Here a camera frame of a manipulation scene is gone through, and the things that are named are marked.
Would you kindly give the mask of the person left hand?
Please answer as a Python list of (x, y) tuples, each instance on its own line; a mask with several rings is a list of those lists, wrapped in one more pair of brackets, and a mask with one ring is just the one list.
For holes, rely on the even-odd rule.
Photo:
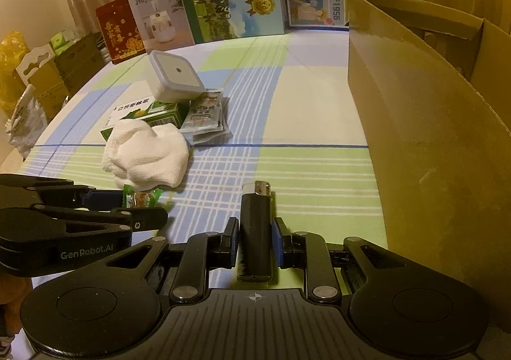
[(21, 305), (32, 291), (32, 279), (1, 271), (1, 337), (12, 338), (22, 329)]

